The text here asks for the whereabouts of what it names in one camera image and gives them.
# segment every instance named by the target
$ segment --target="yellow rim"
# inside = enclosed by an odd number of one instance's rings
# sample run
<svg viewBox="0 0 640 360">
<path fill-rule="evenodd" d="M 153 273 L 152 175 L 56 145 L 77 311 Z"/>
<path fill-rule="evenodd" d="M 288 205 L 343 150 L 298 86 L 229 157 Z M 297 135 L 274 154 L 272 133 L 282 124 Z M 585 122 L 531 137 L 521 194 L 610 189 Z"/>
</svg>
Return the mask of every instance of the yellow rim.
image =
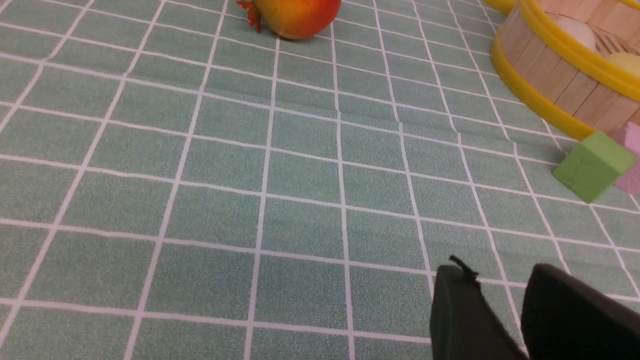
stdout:
<svg viewBox="0 0 640 360">
<path fill-rule="evenodd" d="M 556 105 L 552 104 L 547 98 L 540 95 L 532 88 L 524 79 L 518 75 L 516 70 L 511 67 L 507 58 L 500 47 L 500 33 L 502 28 L 498 29 L 493 45 L 491 46 L 491 61 L 495 71 L 498 73 L 505 85 L 533 112 L 552 124 L 558 130 L 567 134 L 578 141 L 582 141 L 595 132 L 589 126 L 581 121 L 573 118 Z"/>
<path fill-rule="evenodd" d="M 640 3 L 636 2 L 636 0 L 618 0 L 619 2 L 629 5 L 632 8 L 640 9 Z"/>
<path fill-rule="evenodd" d="M 640 102 L 640 77 L 614 66 L 566 34 L 538 6 L 536 0 L 519 1 L 524 21 L 558 55 L 609 88 Z"/>
<path fill-rule="evenodd" d="M 502 13 L 504 16 L 509 16 L 511 9 L 516 5 L 516 0 L 484 0 L 484 3 Z"/>
</svg>

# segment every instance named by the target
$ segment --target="green foam cube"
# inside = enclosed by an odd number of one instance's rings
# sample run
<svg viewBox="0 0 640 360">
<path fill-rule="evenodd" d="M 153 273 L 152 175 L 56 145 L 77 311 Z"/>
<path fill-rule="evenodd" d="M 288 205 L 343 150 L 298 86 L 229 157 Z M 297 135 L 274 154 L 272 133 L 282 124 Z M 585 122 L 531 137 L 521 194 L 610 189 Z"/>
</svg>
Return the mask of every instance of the green foam cube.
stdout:
<svg viewBox="0 0 640 360">
<path fill-rule="evenodd" d="M 586 203 L 601 196 L 636 163 L 631 152 L 597 131 L 576 146 L 553 175 Z"/>
</svg>

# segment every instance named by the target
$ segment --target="yellow ball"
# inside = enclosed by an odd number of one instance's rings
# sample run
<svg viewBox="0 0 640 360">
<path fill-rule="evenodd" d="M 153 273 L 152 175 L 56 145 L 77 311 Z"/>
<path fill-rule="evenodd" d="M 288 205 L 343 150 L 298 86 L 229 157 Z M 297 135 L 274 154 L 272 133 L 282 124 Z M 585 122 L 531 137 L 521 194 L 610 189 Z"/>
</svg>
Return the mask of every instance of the yellow ball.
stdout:
<svg viewBox="0 0 640 360">
<path fill-rule="evenodd" d="M 629 53 L 614 53 L 606 57 L 607 61 L 640 78 L 640 56 Z"/>
</svg>

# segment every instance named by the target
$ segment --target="pink foam cube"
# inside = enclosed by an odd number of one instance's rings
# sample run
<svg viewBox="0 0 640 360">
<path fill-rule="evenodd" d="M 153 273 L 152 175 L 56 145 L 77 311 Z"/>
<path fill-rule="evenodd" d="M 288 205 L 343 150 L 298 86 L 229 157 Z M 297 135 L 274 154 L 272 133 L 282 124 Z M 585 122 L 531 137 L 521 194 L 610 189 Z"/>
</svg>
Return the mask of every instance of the pink foam cube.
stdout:
<svg viewBox="0 0 640 360">
<path fill-rule="evenodd" d="M 616 181 L 616 187 L 626 193 L 640 193 L 640 126 L 627 122 L 611 138 L 636 155 L 639 160 Z"/>
</svg>

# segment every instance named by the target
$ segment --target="wooden basket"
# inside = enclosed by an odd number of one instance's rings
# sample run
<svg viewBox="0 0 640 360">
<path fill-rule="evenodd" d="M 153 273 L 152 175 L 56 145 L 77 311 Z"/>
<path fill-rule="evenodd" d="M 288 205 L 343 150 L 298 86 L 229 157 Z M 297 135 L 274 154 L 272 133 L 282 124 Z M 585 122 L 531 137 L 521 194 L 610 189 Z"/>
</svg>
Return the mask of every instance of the wooden basket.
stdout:
<svg viewBox="0 0 640 360">
<path fill-rule="evenodd" d="M 596 54 L 554 20 L 588 24 Z M 602 56 L 640 54 L 640 4 L 635 0 L 518 0 L 492 47 L 498 75 L 520 100 L 558 129 L 582 140 L 640 124 L 640 78 Z"/>
</svg>

